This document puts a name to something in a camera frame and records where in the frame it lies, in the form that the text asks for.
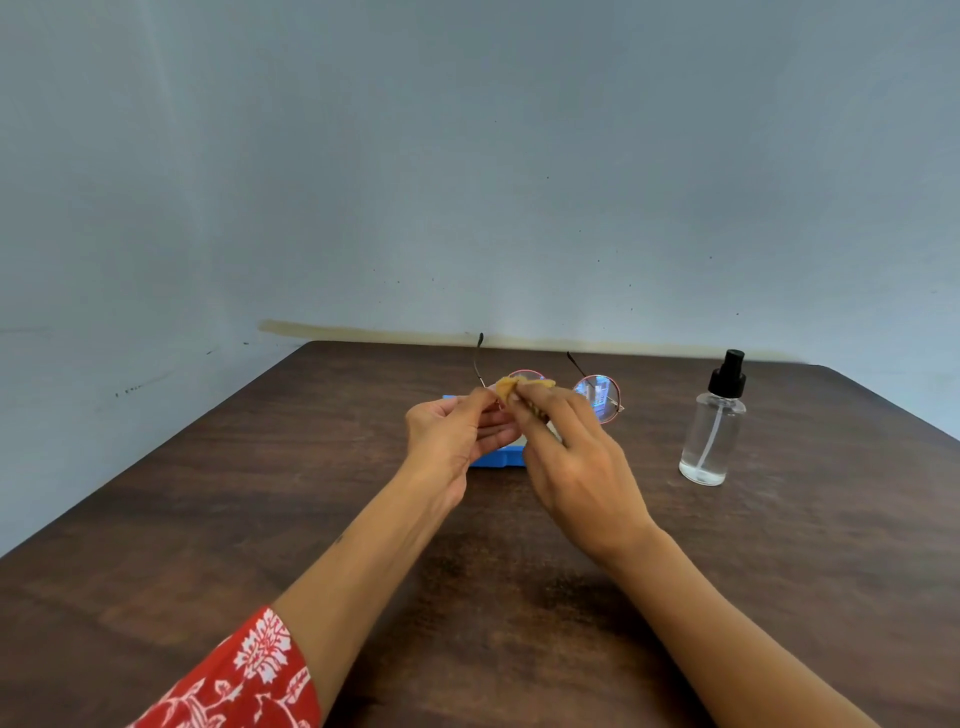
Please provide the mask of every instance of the eyeglass temple arm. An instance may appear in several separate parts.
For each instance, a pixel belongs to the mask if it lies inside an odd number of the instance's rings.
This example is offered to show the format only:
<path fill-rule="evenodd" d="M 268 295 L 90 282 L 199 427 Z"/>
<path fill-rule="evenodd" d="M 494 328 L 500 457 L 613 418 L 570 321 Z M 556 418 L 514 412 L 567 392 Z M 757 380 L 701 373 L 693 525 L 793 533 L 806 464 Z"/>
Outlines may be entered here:
<path fill-rule="evenodd" d="M 480 353 L 481 344 L 483 344 L 483 331 L 480 332 L 480 338 L 477 339 L 477 348 L 473 350 L 473 372 L 477 375 L 477 378 L 480 380 L 480 386 L 486 388 L 487 383 L 480 376 L 480 370 L 477 369 L 477 354 Z"/>
<path fill-rule="evenodd" d="M 582 374 L 582 375 L 584 376 L 584 378 L 587 377 L 587 373 L 580 368 L 580 365 L 577 364 L 577 360 L 573 358 L 573 354 L 572 354 L 572 353 L 567 352 L 567 353 L 566 353 L 566 358 L 569 359 L 569 360 L 572 362 L 573 366 L 575 366 L 575 367 L 577 368 L 577 371 L 580 372 L 580 374 Z M 626 409 L 626 407 L 624 407 L 622 404 L 620 404 L 620 402 L 618 402 L 617 400 L 615 400 L 615 399 L 614 399 L 613 397 L 611 397 L 610 395 L 607 395 L 607 399 L 610 400 L 611 402 L 613 402 L 613 404 L 616 405 L 616 411 L 617 411 L 617 412 L 623 412 L 623 410 Z"/>
<path fill-rule="evenodd" d="M 580 365 L 577 364 L 577 360 L 573 358 L 573 354 L 570 352 L 566 353 L 566 358 L 570 360 L 570 363 L 577 368 L 577 371 L 580 372 L 582 376 L 587 376 L 587 373 L 580 368 Z"/>

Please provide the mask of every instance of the wooden table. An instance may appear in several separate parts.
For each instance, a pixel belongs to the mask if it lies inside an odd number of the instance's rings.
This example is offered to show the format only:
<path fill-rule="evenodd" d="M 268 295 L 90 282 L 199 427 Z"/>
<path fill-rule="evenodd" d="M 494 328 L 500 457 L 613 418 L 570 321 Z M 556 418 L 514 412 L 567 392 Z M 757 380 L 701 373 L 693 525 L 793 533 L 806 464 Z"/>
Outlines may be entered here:
<path fill-rule="evenodd" d="M 390 478 L 466 349 L 312 343 L 0 560 L 0 725 L 139 715 Z M 656 520 L 734 604 L 885 726 L 960 725 L 960 443 L 821 367 L 748 363 L 728 481 L 677 471 L 711 362 L 583 354 Z M 493 379 L 562 353 L 482 351 Z M 702 706 L 525 471 L 472 471 L 328 725 L 692 726 Z"/>

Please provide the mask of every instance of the light blue wall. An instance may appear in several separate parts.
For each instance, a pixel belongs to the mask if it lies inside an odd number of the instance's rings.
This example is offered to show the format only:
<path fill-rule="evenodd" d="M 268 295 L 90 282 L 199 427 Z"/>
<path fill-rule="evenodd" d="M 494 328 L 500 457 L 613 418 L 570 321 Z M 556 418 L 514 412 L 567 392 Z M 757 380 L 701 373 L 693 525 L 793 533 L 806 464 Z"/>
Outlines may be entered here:
<path fill-rule="evenodd" d="M 152 7 L 241 327 L 736 345 L 960 435 L 960 3 Z"/>
<path fill-rule="evenodd" d="M 4 4 L 0 552 L 264 318 L 781 352 L 960 436 L 957 79 L 953 0 Z"/>

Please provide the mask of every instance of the red patterned clothing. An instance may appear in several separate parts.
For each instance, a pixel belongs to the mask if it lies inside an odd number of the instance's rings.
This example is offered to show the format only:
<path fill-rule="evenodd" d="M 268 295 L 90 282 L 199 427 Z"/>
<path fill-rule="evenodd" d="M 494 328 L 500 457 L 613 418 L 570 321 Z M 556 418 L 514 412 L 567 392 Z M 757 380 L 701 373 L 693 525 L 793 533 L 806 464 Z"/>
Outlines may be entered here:
<path fill-rule="evenodd" d="M 130 728 L 317 728 L 320 705 L 306 662 L 264 607 Z"/>

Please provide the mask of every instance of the left hand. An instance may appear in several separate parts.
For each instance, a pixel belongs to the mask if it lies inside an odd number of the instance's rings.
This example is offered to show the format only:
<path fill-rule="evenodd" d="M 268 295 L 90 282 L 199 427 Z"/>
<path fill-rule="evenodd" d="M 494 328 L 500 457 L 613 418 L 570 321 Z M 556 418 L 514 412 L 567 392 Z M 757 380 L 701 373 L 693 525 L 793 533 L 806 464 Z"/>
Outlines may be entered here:
<path fill-rule="evenodd" d="M 477 387 L 469 397 L 426 401 L 407 412 L 407 459 L 403 469 L 444 493 L 455 506 L 467 488 L 467 468 L 520 436 L 514 416 L 500 409 L 496 394 Z"/>

